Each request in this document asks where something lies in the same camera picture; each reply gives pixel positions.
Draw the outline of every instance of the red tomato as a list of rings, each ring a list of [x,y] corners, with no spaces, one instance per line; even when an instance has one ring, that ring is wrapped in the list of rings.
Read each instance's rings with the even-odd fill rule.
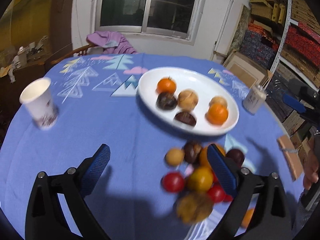
[[[214,184],[207,192],[213,203],[219,203],[223,201],[226,197],[226,193],[220,184]]]
[[[231,201],[233,201],[233,197],[230,195],[226,195],[226,197],[223,200],[223,202],[231,202]]]
[[[184,189],[185,180],[180,172],[169,172],[162,178],[162,187],[172,193],[180,192]]]
[[[214,173],[214,171],[212,171],[212,173],[213,173],[213,183],[219,182],[216,174]]]

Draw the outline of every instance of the human hand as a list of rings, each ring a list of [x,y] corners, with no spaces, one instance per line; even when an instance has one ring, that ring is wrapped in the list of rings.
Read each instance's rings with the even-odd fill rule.
[[[304,164],[304,178],[303,178],[303,187],[309,190],[313,183],[318,182],[318,169],[319,169],[319,162],[317,157],[314,154],[314,147],[315,147],[315,140],[312,137],[309,141],[310,151],[308,153],[308,157]]]

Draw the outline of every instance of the white wall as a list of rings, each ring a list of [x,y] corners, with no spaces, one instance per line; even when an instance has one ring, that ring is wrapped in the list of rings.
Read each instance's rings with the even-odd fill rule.
[[[127,35],[139,51],[150,54],[190,56],[210,59],[230,0],[206,0],[194,45],[181,44],[155,36]],[[237,0],[248,6],[249,0]],[[72,43],[74,48],[86,44],[87,34],[94,31],[95,0],[74,0],[72,8]]]

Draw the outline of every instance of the blue tablecloth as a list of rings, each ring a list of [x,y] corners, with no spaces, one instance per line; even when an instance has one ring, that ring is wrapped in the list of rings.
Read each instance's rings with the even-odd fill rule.
[[[205,74],[234,96],[240,111],[236,127],[224,136],[196,139],[204,144],[215,141],[227,148],[232,144],[247,148],[246,160],[257,174],[280,174],[290,207],[295,209],[302,176],[296,182],[291,180],[276,141],[283,134],[281,128],[264,106],[254,116],[243,109],[241,101],[248,89],[223,66],[190,57],[83,56],[63,60],[46,75],[52,79],[52,96],[59,108],[55,126],[49,131],[39,130],[21,107],[1,148],[1,208],[22,236],[37,173],[55,175],[77,167],[102,143],[110,146],[111,160],[85,201],[112,239],[205,239],[210,234],[228,204],[215,205],[204,222],[186,226],[173,210],[177,195],[164,192],[160,186],[162,176],[172,169],[164,163],[165,153],[195,138],[157,119],[136,96],[141,75],[164,66]],[[179,167],[182,172],[185,169],[186,164]],[[61,196],[60,200],[71,230],[79,233],[65,200]]]

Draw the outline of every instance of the yellow tomato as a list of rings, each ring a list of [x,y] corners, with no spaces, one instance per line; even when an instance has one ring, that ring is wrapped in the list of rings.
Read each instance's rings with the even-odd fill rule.
[[[208,191],[213,183],[213,174],[207,167],[199,167],[189,176],[187,188],[195,191]]]
[[[217,144],[217,143],[214,143],[214,144],[217,146],[217,148],[223,154],[223,156],[226,156],[226,151],[224,150],[224,148],[220,144]],[[199,155],[199,162],[201,166],[212,169],[210,163],[208,162],[207,150],[208,150],[208,147],[204,147],[202,149]]]

